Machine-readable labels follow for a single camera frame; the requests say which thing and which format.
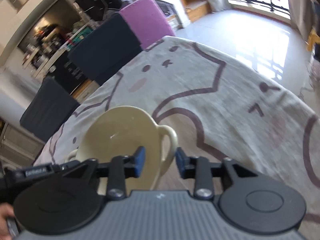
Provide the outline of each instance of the finger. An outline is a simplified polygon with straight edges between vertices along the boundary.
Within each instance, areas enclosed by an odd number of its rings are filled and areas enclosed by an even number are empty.
[[[0,236],[0,240],[12,240],[11,236]]]
[[[0,217],[2,217],[2,218],[14,217],[13,207],[8,203],[1,204],[0,205]]]
[[[5,218],[0,217],[0,240],[1,240],[1,238],[4,238],[9,235],[10,235],[10,233],[8,230],[7,221],[5,220]]]

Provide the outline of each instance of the table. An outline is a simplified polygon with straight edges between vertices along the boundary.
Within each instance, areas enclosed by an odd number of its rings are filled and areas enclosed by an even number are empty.
[[[320,122],[294,94],[208,46],[164,37],[96,90],[48,141],[35,164],[63,162],[91,124],[120,105],[174,128],[187,155],[234,158],[298,190],[308,206],[300,231],[320,238]],[[159,189],[189,189],[175,163]]]

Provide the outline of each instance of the yellow object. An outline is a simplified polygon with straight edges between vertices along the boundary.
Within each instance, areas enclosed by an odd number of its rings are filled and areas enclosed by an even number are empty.
[[[320,44],[320,37],[317,35],[316,31],[312,29],[308,38],[307,50],[312,51],[315,43]]]
[[[167,154],[162,144],[166,135],[170,140]],[[126,180],[127,193],[133,189],[153,190],[173,161],[178,138],[171,127],[157,125],[137,107],[119,106],[106,111],[88,129],[78,150],[72,151],[65,161],[75,157],[81,162],[88,158],[110,162],[115,156],[133,155],[139,146],[146,148],[145,164],[138,179]],[[98,194],[105,195],[106,186],[107,178],[100,178]]]

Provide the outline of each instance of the glossy white floor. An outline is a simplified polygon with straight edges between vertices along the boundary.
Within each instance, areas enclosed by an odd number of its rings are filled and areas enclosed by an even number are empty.
[[[209,14],[177,36],[221,50],[296,95],[308,79],[310,53],[298,31],[262,16],[237,10]]]

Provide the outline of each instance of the pink chair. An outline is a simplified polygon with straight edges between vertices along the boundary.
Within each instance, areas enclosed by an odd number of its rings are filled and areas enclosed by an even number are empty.
[[[122,8],[120,14],[140,40],[143,49],[166,35],[175,36],[154,0],[136,0]]]

